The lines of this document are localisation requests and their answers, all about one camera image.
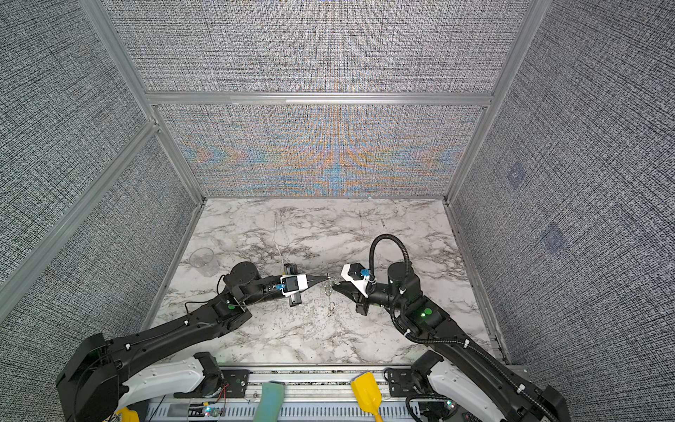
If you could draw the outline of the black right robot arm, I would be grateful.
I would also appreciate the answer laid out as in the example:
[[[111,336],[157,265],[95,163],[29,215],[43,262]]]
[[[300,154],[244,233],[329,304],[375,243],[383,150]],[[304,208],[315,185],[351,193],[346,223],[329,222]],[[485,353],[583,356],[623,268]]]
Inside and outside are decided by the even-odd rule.
[[[509,369],[479,346],[434,302],[424,295],[411,266],[388,268],[386,283],[360,263],[346,264],[334,290],[352,299],[365,315],[377,304],[394,311],[395,328],[409,341],[427,347],[411,366],[414,393],[429,400],[452,400],[477,421],[568,421],[563,395],[540,388]]]

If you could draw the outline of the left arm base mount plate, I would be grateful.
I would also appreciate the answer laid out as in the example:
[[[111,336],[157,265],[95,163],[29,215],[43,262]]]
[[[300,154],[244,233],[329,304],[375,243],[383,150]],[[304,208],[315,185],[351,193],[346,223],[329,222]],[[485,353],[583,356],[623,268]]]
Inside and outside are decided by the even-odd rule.
[[[207,398],[218,397],[244,398],[248,388],[251,371],[247,369],[222,369],[219,376],[206,376],[202,383],[188,393],[174,393],[174,398]]]

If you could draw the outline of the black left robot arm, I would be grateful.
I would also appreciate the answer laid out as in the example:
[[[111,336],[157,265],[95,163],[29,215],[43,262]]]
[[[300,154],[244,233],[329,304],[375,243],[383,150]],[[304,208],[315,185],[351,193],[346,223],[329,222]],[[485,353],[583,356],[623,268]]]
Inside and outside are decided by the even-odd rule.
[[[287,264],[281,275],[261,277],[244,261],[217,281],[214,298],[168,323],[115,339],[97,333],[84,339],[56,378],[68,421],[102,421],[131,403],[133,376],[189,346],[227,335],[251,319],[249,307],[291,298],[327,281]]]

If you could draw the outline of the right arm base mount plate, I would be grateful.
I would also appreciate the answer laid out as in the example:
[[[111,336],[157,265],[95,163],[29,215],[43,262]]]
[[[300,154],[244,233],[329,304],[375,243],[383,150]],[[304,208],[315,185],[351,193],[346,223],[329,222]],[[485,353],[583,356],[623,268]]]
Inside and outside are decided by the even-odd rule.
[[[409,397],[432,393],[432,388],[425,376],[411,367],[386,367],[383,377],[388,385],[390,397]]]

